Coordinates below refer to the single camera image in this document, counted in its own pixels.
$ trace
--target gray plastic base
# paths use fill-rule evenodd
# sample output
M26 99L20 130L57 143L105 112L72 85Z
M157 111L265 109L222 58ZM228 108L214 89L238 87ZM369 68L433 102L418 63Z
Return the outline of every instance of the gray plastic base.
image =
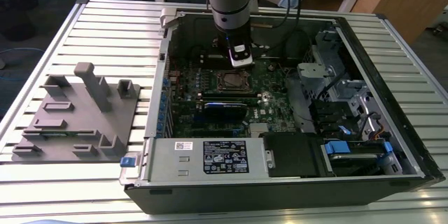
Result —
M49 77L50 88L61 92L45 96L12 151L13 161L120 161L126 152L140 86L129 80L116 85L97 79L110 105L108 112L100 111L82 83L69 84L62 76Z

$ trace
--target black plastic bracket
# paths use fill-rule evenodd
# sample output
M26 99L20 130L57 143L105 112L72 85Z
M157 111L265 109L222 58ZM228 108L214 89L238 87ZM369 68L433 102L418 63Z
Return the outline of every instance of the black plastic bracket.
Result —
M86 4L89 0L76 0L76 4Z
M378 19L388 19L386 16L385 16L385 14L382 14L382 13L376 13L376 17Z

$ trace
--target barcode sticker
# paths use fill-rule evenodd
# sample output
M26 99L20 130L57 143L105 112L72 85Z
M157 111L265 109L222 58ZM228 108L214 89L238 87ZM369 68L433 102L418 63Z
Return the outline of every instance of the barcode sticker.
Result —
M193 142L176 142L176 151L190 151L193 149Z

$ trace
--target power supply label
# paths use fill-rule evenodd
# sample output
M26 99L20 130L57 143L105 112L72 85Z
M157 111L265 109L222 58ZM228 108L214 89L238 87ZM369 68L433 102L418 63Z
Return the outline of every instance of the power supply label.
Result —
M204 142L204 173L248 173L245 141Z

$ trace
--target slotted aluminum surface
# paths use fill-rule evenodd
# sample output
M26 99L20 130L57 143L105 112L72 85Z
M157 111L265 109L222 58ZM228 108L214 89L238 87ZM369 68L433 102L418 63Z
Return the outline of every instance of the slotted aluminum surface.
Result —
M68 74L78 61L96 65L94 73L108 83L132 79L142 86L128 151L142 148L157 53L160 10L164 7L204 8L202 5L89 0L77 4L1 123L0 223L54 219L72 222L169 223L445 223L448 182L425 190L398 193L368 206L282 211L236 212L213 215L145 215L117 182L118 164L10 163L13 145L32 121L46 91L38 88L48 74ZM284 13L281 9L262 12ZM306 15L344 16L392 93L406 113L432 156L448 175L446 94L434 82L388 22L369 14L304 11Z

